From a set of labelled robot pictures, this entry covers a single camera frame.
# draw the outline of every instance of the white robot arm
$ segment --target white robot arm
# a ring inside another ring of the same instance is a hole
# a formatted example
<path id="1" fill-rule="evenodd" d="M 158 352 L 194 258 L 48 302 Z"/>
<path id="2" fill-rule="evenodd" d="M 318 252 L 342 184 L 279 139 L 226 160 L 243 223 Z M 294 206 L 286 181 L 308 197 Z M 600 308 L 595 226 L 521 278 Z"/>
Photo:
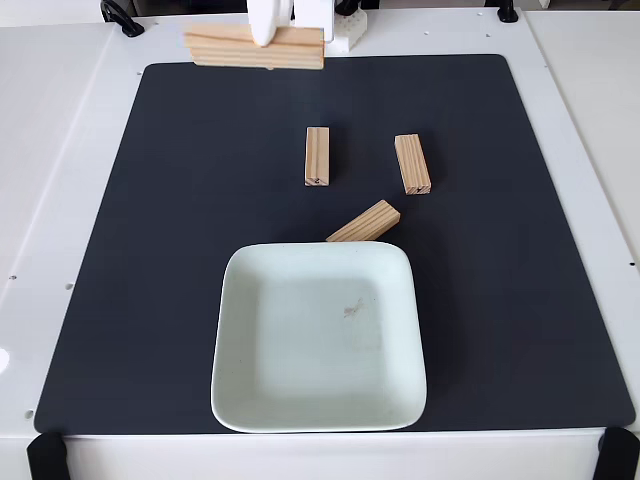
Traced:
<path id="1" fill-rule="evenodd" d="M 247 0 L 253 41 L 267 46 L 276 28 L 291 23 L 294 0 Z M 334 0 L 295 0 L 297 27 L 324 29 L 324 40 L 333 40 Z"/>

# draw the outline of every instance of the black bracket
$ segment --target black bracket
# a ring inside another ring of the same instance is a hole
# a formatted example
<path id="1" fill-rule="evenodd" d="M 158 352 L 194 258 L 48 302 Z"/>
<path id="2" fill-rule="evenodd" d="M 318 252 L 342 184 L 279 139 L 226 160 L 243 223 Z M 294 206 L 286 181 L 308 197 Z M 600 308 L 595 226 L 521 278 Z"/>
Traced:
<path id="1" fill-rule="evenodd" d="M 624 428 L 607 428 L 598 443 L 600 456 L 593 480 L 633 480 L 638 468 L 640 441 Z"/>
<path id="2" fill-rule="evenodd" d="M 33 480 L 70 480 L 67 447 L 59 433 L 47 432 L 27 447 Z"/>
<path id="3" fill-rule="evenodd" d="M 144 33 L 144 27 L 134 22 L 127 12 L 114 0 L 101 0 L 100 10 L 105 22 L 116 22 L 122 27 L 122 33 L 127 37 L 137 37 Z"/>
<path id="4" fill-rule="evenodd" d="M 498 7 L 498 18 L 503 23 L 514 23 L 518 21 L 518 14 L 513 8 L 513 0 L 486 0 L 485 7 Z"/>
<path id="5" fill-rule="evenodd" d="M 358 10 L 358 4 L 360 0 L 344 0 L 343 2 L 336 5 L 336 13 L 338 15 L 342 15 L 343 17 L 350 17 L 356 10 Z"/>

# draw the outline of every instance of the wood grain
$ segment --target wood grain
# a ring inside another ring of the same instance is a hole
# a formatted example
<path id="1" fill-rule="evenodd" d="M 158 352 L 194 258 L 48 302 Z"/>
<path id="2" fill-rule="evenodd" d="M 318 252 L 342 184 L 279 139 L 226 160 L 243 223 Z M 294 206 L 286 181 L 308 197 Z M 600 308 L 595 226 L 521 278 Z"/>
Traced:
<path id="1" fill-rule="evenodd" d="M 375 240 L 400 221 L 400 212 L 380 200 L 362 215 L 354 218 L 327 242 L 361 242 Z"/>
<path id="2" fill-rule="evenodd" d="M 329 185 L 329 129 L 307 128 L 304 184 L 309 187 Z"/>
<path id="3" fill-rule="evenodd" d="M 279 27 L 266 47 L 253 42 L 249 25 L 195 24 L 185 44 L 197 65 L 324 68 L 324 34 L 320 28 Z"/>
<path id="4" fill-rule="evenodd" d="M 418 135 L 398 135 L 395 143 L 405 193 L 407 195 L 429 193 L 431 179 Z"/>

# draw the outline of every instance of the white tabletop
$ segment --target white tabletop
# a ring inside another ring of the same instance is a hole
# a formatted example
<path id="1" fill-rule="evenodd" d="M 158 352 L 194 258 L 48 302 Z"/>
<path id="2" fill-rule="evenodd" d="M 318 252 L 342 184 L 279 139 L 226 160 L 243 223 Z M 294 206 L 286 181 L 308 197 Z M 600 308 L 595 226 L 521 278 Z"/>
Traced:
<path id="1" fill-rule="evenodd" d="M 507 26 L 497 22 L 492 10 L 376 12 L 370 16 L 360 52 L 353 54 L 506 56 L 637 398 L 637 270 L 629 266 L 633 259 L 526 23 L 533 26 L 615 213 L 638 252 L 640 230 L 633 211 L 640 193 L 624 187 L 628 193 L 619 192 L 620 186 L 630 184 L 629 173 L 638 176 L 637 162 L 629 160 L 638 158 L 638 144 L 631 135 L 612 138 L 611 130 L 624 132 L 625 122 L 629 128 L 634 120 L 640 123 L 639 109 L 628 108 L 633 102 L 637 106 L 640 94 L 631 86 L 634 81 L 637 85 L 638 49 L 629 46 L 640 41 L 640 28 L 633 27 L 640 17 L 603 15 L 607 14 L 531 13 Z M 23 412 L 36 406 L 68 303 L 69 292 L 63 286 L 73 282 L 79 270 L 137 90 L 137 73 L 152 62 L 188 60 L 180 42 L 185 21 L 162 18 L 156 25 L 145 19 L 148 31 L 139 39 L 126 39 L 119 29 L 104 24 L 0 29 L 0 63 L 13 67 L 0 71 L 0 80 L 12 87 L 0 93 L 0 112 L 15 112 L 0 115 L 0 218 L 10 227 L 0 231 L 0 278 L 17 277 L 7 282 L 0 299 L 0 348 L 11 353 L 10 367 L 0 375 L 0 389 L 6 392 L 6 387 L 15 386 L 0 412 L 0 433 L 21 437 L 0 440 L 0 464 L 11 473 L 9 478 L 29 478 L 24 447 L 34 433 Z M 592 219 L 598 224 L 590 225 Z M 34 291 L 43 293 L 39 303 L 53 312 L 51 318 L 43 320 L 37 308 L 25 305 L 26 292 Z M 295 438 L 170 436 L 80 438 L 68 444 L 72 475 L 88 479 L 586 479 L 593 473 L 599 434 L 592 429 Z"/>

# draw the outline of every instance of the white plate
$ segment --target white plate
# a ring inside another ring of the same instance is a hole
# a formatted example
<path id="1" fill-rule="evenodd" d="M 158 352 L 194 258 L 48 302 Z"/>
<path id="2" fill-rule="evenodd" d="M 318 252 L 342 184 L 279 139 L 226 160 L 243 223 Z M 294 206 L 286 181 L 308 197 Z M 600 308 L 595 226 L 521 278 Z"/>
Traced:
<path id="1" fill-rule="evenodd" d="M 427 385 L 413 277 L 377 242 L 254 245 L 222 287 L 211 406 L 241 432 L 389 430 Z"/>

